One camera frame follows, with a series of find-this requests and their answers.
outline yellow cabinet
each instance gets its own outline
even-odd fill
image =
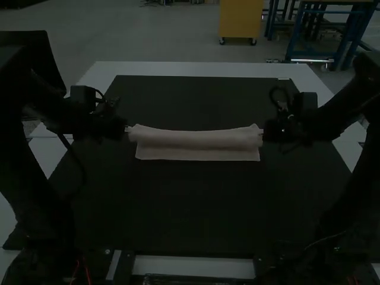
[[[220,37],[252,37],[260,34],[264,0],[221,0]]]

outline black work surface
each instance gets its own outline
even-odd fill
[[[117,76],[129,124],[174,130],[263,127],[276,115],[268,92],[290,80]],[[135,145],[73,143],[88,172],[74,201],[78,241],[137,254],[251,257],[275,240],[311,241],[318,217],[350,174],[331,143],[282,155],[265,143],[261,161],[139,161]],[[64,194],[81,183],[69,155],[50,181]]]

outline concrete floor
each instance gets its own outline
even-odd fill
[[[0,29],[47,30],[68,87],[96,61],[265,62],[284,58],[287,39],[268,42],[261,37],[255,47],[245,42],[220,46],[217,5],[140,5],[140,0],[50,0],[21,10],[0,10]],[[371,30],[373,41],[377,36]],[[323,74],[318,67],[314,69],[333,92],[353,75],[353,71]]]

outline white table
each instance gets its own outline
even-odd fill
[[[96,62],[79,80],[78,85],[87,85],[105,93],[117,75],[193,76],[193,77],[255,77],[290,78],[299,91],[318,94],[318,106],[323,105],[333,94],[303,64],[233,64],[196,62]],[[34,138],[29,146],[49,177],[66,152],[66,148],[40,124],[31,134]],[[352,171],[361,154],[358,142],[364,142],[366,131],[359,123],[349,127],[333,144]],[[16,224],[13,211],[0,195],[0,244],[3,244]],[[0,250],[0,278],[17,255],[16,252]],[[380,264],[374,264],[380,274]],[[134,274],[157,273],[188,276],[254,278],[250,259],[187,258],[170,256],[137,256]]]

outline towel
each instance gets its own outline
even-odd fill
[[[138,124],[128,132],[141,160],[260,160],[262,130],[255,124],[217,131],[170,131]]]

